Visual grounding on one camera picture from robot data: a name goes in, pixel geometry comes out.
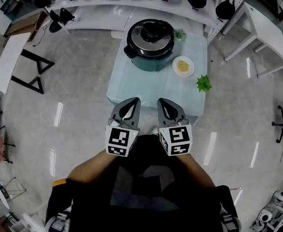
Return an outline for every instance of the black table leg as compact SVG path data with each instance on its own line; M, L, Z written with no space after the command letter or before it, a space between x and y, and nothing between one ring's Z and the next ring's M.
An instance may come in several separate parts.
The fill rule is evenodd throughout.
M55 63L53 63L53 62L51 62L51 61L49 61L49 60L47 60L47 59L45 59L45 58L43 58L43 57L41 57L41 56L38 56L38 55L36 55L36 54L34 54L34 53L32 53L32 52L29 52L28 50L25 50L25 49L22 50L21 55L24 56L24 57L26 57L26 58L29 58L29 59L31 59L31 60L33 60L33 61L35 61L35 62L37 63L37 69L38 69L38 74L39 74L39 75L41 75L42 73L44 73L44 72L46 72L47 70L49 70L49 69L55 64ZM42 67L41 67L41 62L46 63L47 66L44 67L44 68L42 68ZM27 88L29 88L29 89L31 89L31 90L34 90L34 91L36 91L36 92L38 92L38 93L40 93L40 94L44 94L44 89L43 89L43 86L42 86L42 84L41 84L40 77L38 77L38 76L35 77L35 78L34 78L32 81L30 81L29 83L24 82L24 81L22 81L21 79L15 77L15 76L12 76L12 77L11 77L11 80L14 81L14 82L16 82L16 83L18 83L18 84L20 84L20 85L22 85L22 86L24 86L24 87L27 87ZM38 88L36 88L36 87L33 86L33 84L34 84L35 82L37 82Z
M22 81L21 79L15 77L15 76L12 76L12 77L11 77L11 80L14 81L14 82L16 82L16 83L19 83L20 85L22 85L22 86L24 86L24 87L27 87L27 88L29 88L29 89L31 89L31 90L34 90L34 91L36 91L36 92L38 92L38 93L40 93L40 94L44 94L44 89L43 89L43 86L42 86L42 84L41 84L40 77L38 77L38 76L35 77L32 81L30 81L30 83L26 83L26 82ZM38 83L38 87L39 87L39 88L36 88L36 87L34 87L34 86L32 85L32 84L34 84L35 82Z
M25 50L23 49L22 53L21 53L22 56L26 57L26 58L29 58L33 61L35 61L37 63L37 69L38 69L38 74L42 74L44 73L45 71L49 70L55 63L41 57L41 56L38 56L32 52L29 52L28 50ZM40 62L43 62L43 63L46 63L47 66L42 68L41 67L41 63Z

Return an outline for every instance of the black shirt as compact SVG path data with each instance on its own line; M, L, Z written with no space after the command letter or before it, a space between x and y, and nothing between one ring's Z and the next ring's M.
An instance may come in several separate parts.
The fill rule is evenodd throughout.
M53 187L46 221L72 204L70 231L181 229L222 231L221 204L237 217L229 188L200 188L157 136L139 136L96 181Z

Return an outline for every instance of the white desk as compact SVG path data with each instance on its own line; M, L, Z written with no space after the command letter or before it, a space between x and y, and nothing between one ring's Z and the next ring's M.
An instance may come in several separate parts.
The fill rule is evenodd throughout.
M0 91L3 92L4 94L7 92L10 80L13 80L14 82L19 83L20 85L32 89L40 94L44 93L39 76L35 77L29 83L26 83L12 75L20 55L29 58L37 63L38 74L44 73L54 65L53 62L23 49L29 37L30 37L30 33L22 33L11 36L8 40L7 45L4 48L4 51L1 54ZM46 63L47 66L42 68L41 62ZM36 88L32 85L35 82L38 83L39 88Z
M118 50L113 66L107 97L120 103L138 97L141 105L157 108L157 100L166 98L181 106L187 116L200 116L204 112L205 92L199 92L197 79L207 74L207 41L202 36L188 34L184 41L175 41L172 57L189 57L195 72L190 77L180 77L172 69L172 62L158 72L143 71L125 55L127 32Z
M242 7L231 19L227 27L223 30L222 34L225 35L232 28L232 26L241 18L243 14L246 14L251 27L251 34L243 40L237 49L233 50L228 56L224 58L225 61L229 61L232 57L238 54L242 49L248 46L255 39L258 39L262 44L254 49L255 52L259 52L266 46L272 49L282 60L283 60L283 34L280 29L277 28L267 17L265 17L258 10L248 5L246 2L243 3ZM261 77L266 74L273 73L283 68L283 65L278 66L270 71L264 71L258 74Z

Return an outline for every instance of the food on plate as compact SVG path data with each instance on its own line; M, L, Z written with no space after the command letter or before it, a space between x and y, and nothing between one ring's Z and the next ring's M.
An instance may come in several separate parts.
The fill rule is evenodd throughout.
M180 72L188 72L189 71L189 63L183 61L183 60L179 60L178 63L177 63L177 67L178 67L178 70Z

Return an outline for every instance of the green leaves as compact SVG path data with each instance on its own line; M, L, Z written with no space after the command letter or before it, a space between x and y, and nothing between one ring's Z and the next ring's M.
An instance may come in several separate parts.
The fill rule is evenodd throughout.
M209 81L209 77L207 75L205 76L202 75L201 78L198 78L196 84L197 84L199 92L200 91L207 92L209 89L212 88L210 81Z
M174 29L174 36L177 40L184 40L186 37L186 33L183 29Z

